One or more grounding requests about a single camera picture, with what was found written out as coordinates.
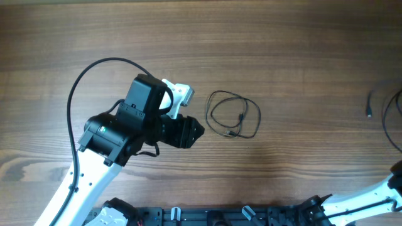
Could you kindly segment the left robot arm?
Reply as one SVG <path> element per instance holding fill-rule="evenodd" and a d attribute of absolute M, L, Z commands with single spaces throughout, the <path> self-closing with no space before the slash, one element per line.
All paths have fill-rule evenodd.
<path fill-rule="evenodd" d="M 159 156 L 159 142 L 191 148 L 204 128 L 195 118 L 182 116 L 179 109 L 186 107 L 193 95 L 189 85 L 139 74 L 125 99 L 85 123 L 73 162 L 35 224 L 82 225 L 130 157 Z M 155 152 L 143 151 L 144 144 L 156 148 Z"/>

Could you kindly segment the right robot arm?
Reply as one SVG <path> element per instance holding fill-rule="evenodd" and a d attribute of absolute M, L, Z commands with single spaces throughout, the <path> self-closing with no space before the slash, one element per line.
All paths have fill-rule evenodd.
<path fill-rule="evenodd" d="M 329 195 L 306 202 L 300 216 L 307 225 L 350 225 L 360 219 L 401 211 L 401 161 L 374 185 L 348 195 Z"/>

